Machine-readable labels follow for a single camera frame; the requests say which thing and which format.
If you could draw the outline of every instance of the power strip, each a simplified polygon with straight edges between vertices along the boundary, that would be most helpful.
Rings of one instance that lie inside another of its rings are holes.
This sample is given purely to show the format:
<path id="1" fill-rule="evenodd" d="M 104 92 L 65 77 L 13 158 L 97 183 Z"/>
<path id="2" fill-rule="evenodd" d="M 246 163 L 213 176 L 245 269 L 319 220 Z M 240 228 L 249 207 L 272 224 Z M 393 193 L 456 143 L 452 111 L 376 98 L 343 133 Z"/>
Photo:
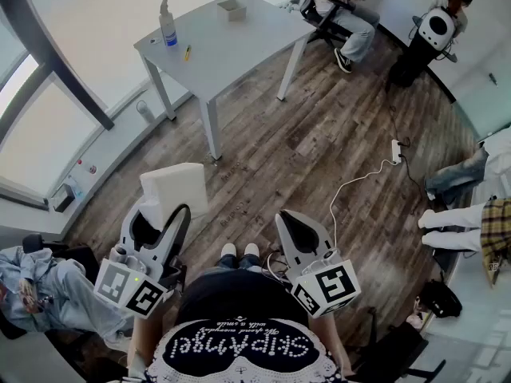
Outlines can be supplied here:
<path id="1" fill-rule="evenodd" d="M 392 140 L 392 161 L 395 164 L 400 164 L 402 162 L 401 160 L 401 146 L 399 145 L 399 142 L 396 139 Z"/>

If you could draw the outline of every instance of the white pants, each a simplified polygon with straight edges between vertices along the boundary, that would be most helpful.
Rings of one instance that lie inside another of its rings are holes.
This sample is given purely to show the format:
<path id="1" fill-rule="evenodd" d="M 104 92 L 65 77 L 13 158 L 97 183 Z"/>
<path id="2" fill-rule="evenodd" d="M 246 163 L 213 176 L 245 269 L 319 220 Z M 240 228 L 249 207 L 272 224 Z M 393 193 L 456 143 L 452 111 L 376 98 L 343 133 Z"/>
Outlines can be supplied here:
<path id="1" fill-rule="evenodd" d="M 353 11 L 339 10 L 332 21 L 353 33 L 341 48 L 341 54 L 353 62 L 360 62 L 373 42 L 380 23 L 379 14 L 358 4 Z"/>
<path id="2" fill-rule="evenodd" d="M 472 250 L 481 251 L 481 223 L 482 210 L 486 203 L 468 208 L 455 208 L 440 213 L 426 211 L 421 217 L 425 228 L 437 228 L 445 226 L 460 226 L 476 228 L 477 230 L 461 233 L 447 231 L 431 231 L 422 237 L 422 243 L 433 248 L 446 250 Z"/>

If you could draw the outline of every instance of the small box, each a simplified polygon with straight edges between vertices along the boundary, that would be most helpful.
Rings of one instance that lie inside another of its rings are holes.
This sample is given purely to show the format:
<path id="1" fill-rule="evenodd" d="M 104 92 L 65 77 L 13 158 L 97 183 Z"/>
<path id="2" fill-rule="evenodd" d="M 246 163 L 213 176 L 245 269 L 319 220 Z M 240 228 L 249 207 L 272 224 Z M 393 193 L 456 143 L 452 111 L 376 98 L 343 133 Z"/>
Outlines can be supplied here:
<path id="1" fill-rule="evenodd" d="M 59 187 L 55 195 L 50 199 L 53 209 L 57 213 L 62 213 L 74 200 L 73 189 L 64 183 Z"/>
<path id="2" fill-rule="evenodd" d="M 217 4 L 218 18 L 227 22 L 239 22 L 247 17 L 247 7 L 238 0 L 226 0 Z"/>

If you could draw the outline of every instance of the table leg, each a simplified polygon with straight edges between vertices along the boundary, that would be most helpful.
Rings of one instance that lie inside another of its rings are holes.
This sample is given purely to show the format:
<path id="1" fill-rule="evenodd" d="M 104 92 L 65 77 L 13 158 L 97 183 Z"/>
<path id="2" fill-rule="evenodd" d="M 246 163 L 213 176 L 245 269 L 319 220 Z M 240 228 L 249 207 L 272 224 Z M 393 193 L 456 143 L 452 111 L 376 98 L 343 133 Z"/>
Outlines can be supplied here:
<path id="1" fill-rule="evenodd" d="M 284 78 L 282 79 L 282 83 L 280 84 L 279 93 L 277 94 L 277 98 L 281 101 L 286 97 L 287 89 L 291 84 L 291 80 L 293 79 L 300 59 L 302 58 L 303 51 L 305 50 L 305 46 L 307 45 L 307 41 L 309 36 L 298 40 L 295 43 L 295 48 L 291 54 L 291 58 L 289 58 L 289 62 L 287 63 L 286 73 L 284 74 Z"/>
<path id="2" fill-rule="evenodd" d="M 170 103 L 170 100 L 168 98 L 167 91 L 165 91 L 165 87 L 163 85 L 163 81 L 161 80 L 160 73 L 158 72 L 158 68 L 142 54 L 141 59 L 142 62 L 144 63 L 145 69 L 147 70 L 147 73 L 149 74 L 149 79 L 156 88 L 156 93 L 160 98 L 161 104 L 163 105 L 163 108 L 167 113 L 168 118 L 170 120 L 175 120 L 176 113 L 172 108 L 172 104 Z"/>
<path id="3" fill-rule="evenodd" d="M 222 149 L 220 147 L 220 136 L 218 133 L 216 99 L 212 99 L 209 102 L 200 100 L 200 115 L 206 131 L 206 137 L 208 138 L 209 151 L 211 155 L 218 160 L 222 157 Z"/>

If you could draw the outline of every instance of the spray bottle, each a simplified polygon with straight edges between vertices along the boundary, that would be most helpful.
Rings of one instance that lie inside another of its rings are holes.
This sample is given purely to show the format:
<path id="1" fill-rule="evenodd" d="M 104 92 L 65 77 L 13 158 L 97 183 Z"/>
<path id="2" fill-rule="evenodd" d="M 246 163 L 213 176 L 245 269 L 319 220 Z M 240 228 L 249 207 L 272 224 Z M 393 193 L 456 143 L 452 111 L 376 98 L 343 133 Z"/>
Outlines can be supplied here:
<path id="1" fill-rule="evenodd" d="M 174 17 L 168 12 L 167 0 L 163 0 L 160 6 L 160 26 L 165 44 L 170 47 L 177 44 L 176 27 L 174 26 Z"/>

